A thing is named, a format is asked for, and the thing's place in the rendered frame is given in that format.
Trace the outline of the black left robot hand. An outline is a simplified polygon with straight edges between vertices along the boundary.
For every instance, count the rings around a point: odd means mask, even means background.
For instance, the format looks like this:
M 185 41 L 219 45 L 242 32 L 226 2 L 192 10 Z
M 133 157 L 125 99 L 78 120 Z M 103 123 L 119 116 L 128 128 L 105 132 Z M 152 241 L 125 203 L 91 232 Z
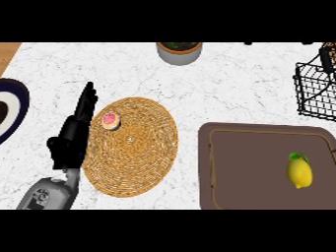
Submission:
M 78 97 L 74 114 L 66 117 L 57 136 L 45 140 L 53 169 L 78 169 L 81 166 L 96 101 L 96 90 L 88 82 Z

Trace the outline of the brown tray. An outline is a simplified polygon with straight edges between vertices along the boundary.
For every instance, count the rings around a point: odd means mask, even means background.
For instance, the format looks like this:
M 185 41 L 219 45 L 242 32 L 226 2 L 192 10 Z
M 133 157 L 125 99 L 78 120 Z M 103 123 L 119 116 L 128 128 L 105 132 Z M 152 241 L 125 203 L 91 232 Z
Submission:
M 306 156 L 312 183 L 287 179 L 291 153 Z M 319 127 L 207 123 L 198 131 L 204 210 L 336 210 L 336 140 Z

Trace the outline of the yellow lemon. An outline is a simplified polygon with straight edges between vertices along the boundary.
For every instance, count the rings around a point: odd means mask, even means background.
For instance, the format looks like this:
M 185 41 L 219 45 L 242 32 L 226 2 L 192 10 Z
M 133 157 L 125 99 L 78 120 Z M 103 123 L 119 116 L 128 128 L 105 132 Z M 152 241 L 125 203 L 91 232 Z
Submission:
M 312 183 L 312 171 L 303 154 L 290 153 L 287 179 L 296 189 L 308 187 Z

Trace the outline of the pink frosted cupcake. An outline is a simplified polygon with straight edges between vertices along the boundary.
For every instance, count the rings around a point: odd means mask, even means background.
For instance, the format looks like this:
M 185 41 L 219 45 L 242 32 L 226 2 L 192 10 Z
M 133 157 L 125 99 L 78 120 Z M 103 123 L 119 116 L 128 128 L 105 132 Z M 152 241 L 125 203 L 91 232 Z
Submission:
M 114 112 L 106 112 L 102 116 L 102 127 L 108 131 L 118 129 L 121 125 L 121 117 Z

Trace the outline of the round woven wicker placemat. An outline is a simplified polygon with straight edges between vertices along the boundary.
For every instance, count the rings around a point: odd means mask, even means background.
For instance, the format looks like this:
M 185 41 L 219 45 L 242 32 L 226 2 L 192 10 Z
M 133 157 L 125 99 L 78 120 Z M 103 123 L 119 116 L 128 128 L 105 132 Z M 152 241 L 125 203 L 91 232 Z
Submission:
M 102 127 L 106 112 L 121 117 L 121 125 L 114 131 Z M 82 171 L 103 194 L 125 198 L 146 192 L 165 176 L 176 152 L 174 120 L 152 99 L 122 98 L 93 116 Z

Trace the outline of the grey plant pot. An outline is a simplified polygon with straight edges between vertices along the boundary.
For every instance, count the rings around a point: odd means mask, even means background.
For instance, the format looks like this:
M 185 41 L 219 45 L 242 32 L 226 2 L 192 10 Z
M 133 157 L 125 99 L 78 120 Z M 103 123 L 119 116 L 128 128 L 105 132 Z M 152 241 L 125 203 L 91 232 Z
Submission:
M 201 43 L 198 43 L 192 48 L 183 51 L 167 48 L 159 42 L 155 43 L 155 47 L 161 60 L 174 66 L 191 64 L 198 59 L 202 51 Z

